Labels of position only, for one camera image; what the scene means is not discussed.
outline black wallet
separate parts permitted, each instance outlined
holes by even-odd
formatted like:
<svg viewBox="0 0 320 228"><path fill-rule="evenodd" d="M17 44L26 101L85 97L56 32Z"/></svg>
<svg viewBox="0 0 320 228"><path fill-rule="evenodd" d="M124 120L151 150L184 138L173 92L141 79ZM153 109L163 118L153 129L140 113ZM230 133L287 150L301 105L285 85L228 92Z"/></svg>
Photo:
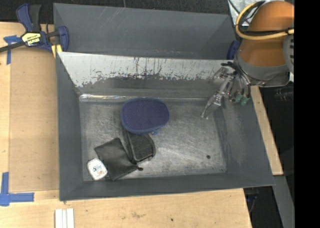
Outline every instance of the black wallet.
<svg viewBox="0 0 320 228"><path fill-rule="evenodd" d="M129 159L119 138L100 145L94 148L94 150L107 168L108 176L111 180L119 179L139 169L139 167Z"/></svg>

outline label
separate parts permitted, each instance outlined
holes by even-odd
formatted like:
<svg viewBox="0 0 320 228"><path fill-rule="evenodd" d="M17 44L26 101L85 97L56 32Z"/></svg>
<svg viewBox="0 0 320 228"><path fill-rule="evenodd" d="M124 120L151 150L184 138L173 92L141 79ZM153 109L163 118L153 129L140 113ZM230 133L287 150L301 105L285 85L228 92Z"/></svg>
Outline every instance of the label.
<svg viewBox="0 0 320 228"><path fill-rule="evenodd" d="M108 173L105 165L98 158L94 158L87 164L88 171L94 180L99 180Z"/></svg>
<svg viewBox="0 0 320 228"><path fill-rule="evenodd" d="M41 34L40 33L25 33L22 37L21 40L24 41L27 46L36 46L41 42Z"/></svg>

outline blue sponge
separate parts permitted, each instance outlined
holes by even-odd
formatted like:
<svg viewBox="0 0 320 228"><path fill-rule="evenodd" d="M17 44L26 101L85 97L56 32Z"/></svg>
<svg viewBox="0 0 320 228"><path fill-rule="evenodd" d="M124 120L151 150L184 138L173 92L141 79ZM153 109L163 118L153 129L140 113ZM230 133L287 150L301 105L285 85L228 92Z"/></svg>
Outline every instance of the blue sponge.
<svg viewBox="0 0 320 228"><path fill-rule="evenodd" d="M166 125L169 121L169 109L159 99L135 98L122 105L120 117L127 131L147 134Z"/></svg>

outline stain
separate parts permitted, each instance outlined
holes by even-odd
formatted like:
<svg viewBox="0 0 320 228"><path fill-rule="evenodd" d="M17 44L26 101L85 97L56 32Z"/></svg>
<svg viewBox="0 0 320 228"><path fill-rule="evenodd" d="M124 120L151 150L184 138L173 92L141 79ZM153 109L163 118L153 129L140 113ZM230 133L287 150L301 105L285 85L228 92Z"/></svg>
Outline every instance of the stain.
<svg viewBox="0 0 320 228"><path fill-rule="evenodd" d="M137 214L136 212L132 212L132 217L136 218L136 219L139 219L141 217L144 217L146 214Z"/></svg>

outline white plastic piece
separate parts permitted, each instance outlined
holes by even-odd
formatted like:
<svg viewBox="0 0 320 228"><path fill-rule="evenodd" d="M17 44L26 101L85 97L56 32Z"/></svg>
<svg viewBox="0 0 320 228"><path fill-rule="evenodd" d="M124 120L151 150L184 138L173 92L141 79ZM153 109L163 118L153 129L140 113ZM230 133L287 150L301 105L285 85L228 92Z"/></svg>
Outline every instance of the white plastic piece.
<svg viewBox="0 0 320 228"><path fill-rule="evenodd" d="M55 228L75 228L74 209L56 209L54 212Z"/></svg>
<svg viewBox="0 0 320 228"><path fill-rule="evenodd" d="M90 160L87 164L88 171L94 180L105 177L108 173L105 165L98 158Z"/></svg>
<svg viewBox="0 0 320 228"><path fill-rule="evenodd" d="M292 72L290 72L289 80L293 83L295 82L295 78Z"/></svg>

